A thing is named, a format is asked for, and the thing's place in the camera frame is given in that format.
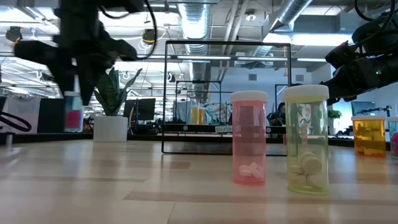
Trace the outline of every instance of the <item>white bottle cap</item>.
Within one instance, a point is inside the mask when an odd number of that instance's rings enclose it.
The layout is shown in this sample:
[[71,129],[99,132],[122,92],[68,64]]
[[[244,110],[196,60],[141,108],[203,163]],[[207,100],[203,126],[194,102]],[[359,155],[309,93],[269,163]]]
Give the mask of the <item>white bottle cap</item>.
[[268,94],[263,91],[237,91],[230,95],[231,103],[238,101],[261,101],[268,103]]
[[283,100],[289,103],[309,103],[329,99],[329,88],[325,85],[299,85],[283,90]]

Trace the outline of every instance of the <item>pill bottle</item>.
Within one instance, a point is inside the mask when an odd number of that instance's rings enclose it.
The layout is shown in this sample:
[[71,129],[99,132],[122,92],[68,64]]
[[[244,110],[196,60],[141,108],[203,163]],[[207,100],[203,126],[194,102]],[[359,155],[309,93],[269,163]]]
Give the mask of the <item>pill bottle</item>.
[[284,89],[286,105],[287,178],[291,191],[328,193],[328,116],[324,85]]
[[191,124],[200,124],[200,107],[199,105],[191,105]]
[[204,125],[205,123],[205,108],[199,107],[199,124]]
[[398,159],[398,117],[387,118],[390,130],[390,147],[393,159]]
[[83,104],[80,94],[74,91],[66,91],[65,99],[65,132],[83,131]]
[[362,156],[386,156],[384,116],[353,116],[355,153]]
[[268,94],[263,91],[238,91],[230,97],[233,110],[233,182],[263,185]]

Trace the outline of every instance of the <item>ceiling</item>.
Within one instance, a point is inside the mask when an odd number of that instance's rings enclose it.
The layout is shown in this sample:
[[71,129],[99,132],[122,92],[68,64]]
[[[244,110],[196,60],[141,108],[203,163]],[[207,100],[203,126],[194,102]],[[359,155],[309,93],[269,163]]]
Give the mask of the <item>ceiling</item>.
[[[56,83],[49,83],[41,78],[41,74],[50,74],[50,71],[45,65],[39,65],[33,62],[15,58],[12,56],[12,46],[13,43],[9,42],[5,38],[7,30],[10,26],[20,26],[21,34],[25,40],[37,39],[46,44],[55,46],[51,41],[52,35],[59,33],[58,28],[58,18],[54,16],[51,6],[51,1],[36,1],[39,7],[31,8],[31,11],[26,8],[14,7],[16,0],[5,0],[3,6],[0,6],[0,62],[2,68],[2,86],[3,93],[8,93],[8,91],[13,91],[14,93],[29,93],[37,94],[47,97],[60,97],[60,92],[56,88]],[[247,4],[247,9],[254,9],[254,15],[256,19],[254,21],[242,20],[240,28],[237,32],[237,41],[262,41],[264,38],[263,24],[267,15],[276,12],[280,8],[281,0],[265,0],[265,1],[249,1]],[[361,9],[373,10],[379,7],[386,6],[389,1],[380,0],[367,0],[360,1],[362,3]],[[313,0],[311,5],[307,7],[303,13],[304,15],[312,16],[336,16],[341,13],[353,12],[352,1],[341,1],[341,0]],[[153,1],[153,4],[163,4],[162,1]],[[211,15],[210,18],[210,40],[224,40],[225,33],[227,31],[227,23],[231,19],[231,8],[233,6],[232,0],[222,0],[218,4],[211,5]],[[114,16],[124,14],[125,12],[109,12]],[[170,39],[183,39],[184,34],[181,26],[181,17],[177,13],[172,12],[156,12],[155,17],[157,20],[159,35],[161,39],[158,41],[157,48],[155,50],[155,55],[164,55],[165,53],[165,41]],[[149,13],[142,12],[137,14],[131,14],[124,19],[113,20],[105,17],[102,13],[99,14],[100,21],[104,24],[105,29],[109,34],[115,39],[124,39],[134,48],[137,49],[137,53],[145,55],[149,52],[150,48],[147,48],[141,44],[141,36],[145,29],[152,28],[152,22],[150,21]],[[294,35],[296,33],[279,33],[276,41],[282,39],[285,36],[294,40]],[[309,42],[293,42],[292,46],[292,56],[293,58],[317,58],[322,59],[325,55],[334,48],[334,46],[313,46],[312,41]],[[222,53],[221,45],[212,45],[210,47],[210,55],[221,55]],[[244,54],[245,56],[250,56],[251,52],[255,50],[256,47],[248,46],[234,46],[232,48],[231,54]],[[180,45],[169,45],[168,54],[173,55],[184,55],[185,46]],[[270,51],[275,57],[284,57],[286,51],[284,49],[272,48]],[[311,72],[313,69],[320,67],[324,62],[298,62],[295,59],[292,62],[293,68],[302,68],[307,72]],[[217,67],[219,61],[211,61],[212,67]],[[147,88],[152,87],[155,89],[163,88],[164,83],[164,61],[160,60],[147,60],[145,62],[116,62],[116,69],[120,71],[121,83],[127,82],[128,78],[135,74],[135,72],[143,68],[143,75],[140,75],[135,84],[133,85],[133,90],[135,93],[131,94],[131,97],[135,96],[147,96],[151,94],[150,90]],[[190,61],[186,60],[171,60],[167,65],[167,71],[174,74],[177,80],[189,81],[192,79],[192,74],[189,71]],[[271,69],[278,71],[285,68],[285,62],[274,62]],[[247,69],[233,67],[226,73],[228,77],[226,80],[231,80],[232,74],[244,72],[247,73]],[[262,82],[267,82],[268,84],[279,82],[278,79],[264,79]],[[16,87],[9,87],[5,85],[17,85]],[[168,83],[168,88],[170,88],[168,94],[173,95],[172,88],[175,87],[174,83]]]

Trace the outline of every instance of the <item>yellow container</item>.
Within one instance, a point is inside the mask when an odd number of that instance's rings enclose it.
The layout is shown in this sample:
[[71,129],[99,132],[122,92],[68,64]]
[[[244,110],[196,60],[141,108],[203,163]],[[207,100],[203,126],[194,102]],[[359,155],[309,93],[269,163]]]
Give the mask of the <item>yellow container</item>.
[[205,108],[204,107],[199,107],[199,124],[200,125],[205,124]]
[[383,116],[353,116],[354,144],[357,155],[385,157],[386,129]]
[[198,105],[191,105],[191,124],[199,124],[200,107]]

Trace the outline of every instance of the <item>potted plant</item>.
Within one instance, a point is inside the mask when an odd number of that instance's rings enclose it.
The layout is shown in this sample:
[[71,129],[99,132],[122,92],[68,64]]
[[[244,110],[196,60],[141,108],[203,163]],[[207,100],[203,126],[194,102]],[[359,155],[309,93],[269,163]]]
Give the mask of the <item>potted plant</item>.
[[141,73],[139,69],[123,89],[119,88],[119,71],[114,68],[109,74],[106,72],[99,76],[94,91],[95,98],[101,103],[105,116],[94,119],[94,141],[96,142],[125,142],[127,141],[128,119],[118,116],[121,105],[127,100],[129,88]]
[[[328,110],[328,118],[331,121],[331,126],[333,127],[333,122],[335,119],[340,119],[341,118],[341,112],[337,110]],[[336,128],[329,128],[329,134],[335,135],[337,134],[337,129]]]

